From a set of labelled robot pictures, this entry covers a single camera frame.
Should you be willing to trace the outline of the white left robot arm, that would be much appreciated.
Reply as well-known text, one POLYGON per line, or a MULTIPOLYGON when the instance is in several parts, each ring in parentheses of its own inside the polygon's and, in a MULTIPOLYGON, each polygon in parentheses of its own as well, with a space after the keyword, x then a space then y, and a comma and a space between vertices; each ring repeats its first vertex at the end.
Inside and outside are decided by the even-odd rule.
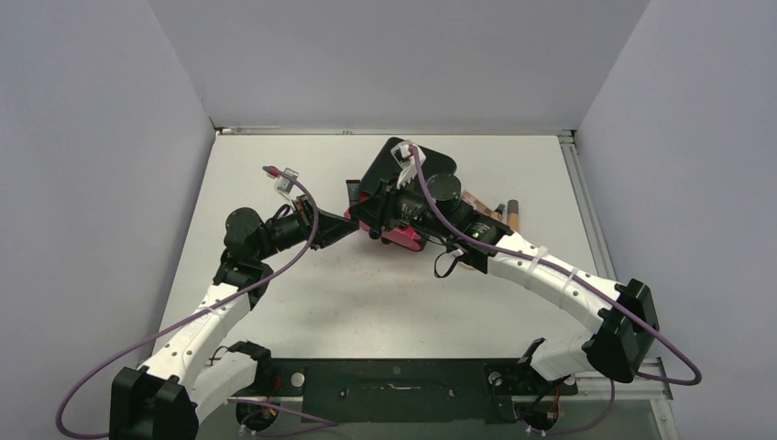
POLYGON ((298 244, 326 248, 358 229, 354 220, 316 210, 306 196, 290 208, 269 220, 248 207, 227 216, 221 264, 201 303, 168 329, 163 348, 115 376, 109 438, 193 439, 202 421, 236 392, 269 389, 270 352, 260 345, 237 342, 212 366, 208 359, 277 276, 266 259, 298 244))

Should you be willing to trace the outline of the pink drawer with black knob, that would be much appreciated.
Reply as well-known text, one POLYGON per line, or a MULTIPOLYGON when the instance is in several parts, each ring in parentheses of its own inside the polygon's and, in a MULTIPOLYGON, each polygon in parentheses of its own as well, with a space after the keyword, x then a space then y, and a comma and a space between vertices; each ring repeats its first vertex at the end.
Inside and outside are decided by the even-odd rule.
MULTIPOLYGON (((367 198, 368 194, 366 192, 361 192, 358 196, 358 201, 363 202, 367 198)), ((351 207, 349 206, 349 208, 345 210, 344 215, 344 217, 349 220, 352 219, 350 210, 351 207)), ((371 228, 366 223, 359 220, 358 224, 362 230, 366 231, 368 234, 370 233, 371 228)), ((428 239, 426 237, 420 235, 409 225, 399 225, 394 229, 384 230, 381 233, 379 239, 384 245, 395 244, 413 252, 420 252, 424 250, 428 243, 428 239)))

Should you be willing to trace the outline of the eyeshadow palette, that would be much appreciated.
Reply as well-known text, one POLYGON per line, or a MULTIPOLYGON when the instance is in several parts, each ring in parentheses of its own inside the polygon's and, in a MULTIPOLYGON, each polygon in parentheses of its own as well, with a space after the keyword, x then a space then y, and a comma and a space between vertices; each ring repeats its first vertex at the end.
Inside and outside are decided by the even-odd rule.
POLYGON ((477 198, 469 191, 463 191, 462 201, 470 204, 474 208, 474 210, 479 212, 480 214, 491 216, 493 213, 493 210, 489 206, 487 206, 485 203, 483 203, 479 198, 477 198))

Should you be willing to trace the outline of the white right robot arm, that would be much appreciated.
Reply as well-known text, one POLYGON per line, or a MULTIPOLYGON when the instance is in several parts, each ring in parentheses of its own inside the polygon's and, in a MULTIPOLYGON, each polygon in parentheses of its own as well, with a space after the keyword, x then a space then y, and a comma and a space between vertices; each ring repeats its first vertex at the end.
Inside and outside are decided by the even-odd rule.
POLYGON ((554 380, 596 371, 631 383, 659 326, 648 287, 600 278, 559 260, 463 200, 461 182, 449 173, 432 176, 428 190, 380 182, 372 191, 359 180, 346 184, 347 216, 371 238, 406 248, 431 237, 454 262, 512 281, 557 306, 583 330, 565 340, 539 338, 522 357, 520 385, 540 392, 554 380))

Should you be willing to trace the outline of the tan concealer stick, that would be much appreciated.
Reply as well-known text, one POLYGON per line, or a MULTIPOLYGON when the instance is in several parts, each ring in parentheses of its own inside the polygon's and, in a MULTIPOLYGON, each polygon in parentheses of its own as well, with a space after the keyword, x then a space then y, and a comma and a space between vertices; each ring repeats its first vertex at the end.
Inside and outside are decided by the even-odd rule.
POLYGON ((503 214, 505 210, 506 205, 503 203, 500 203, 491 213, 491 217, 494 219, 497 219, 498 221, 503 220, 503 214))

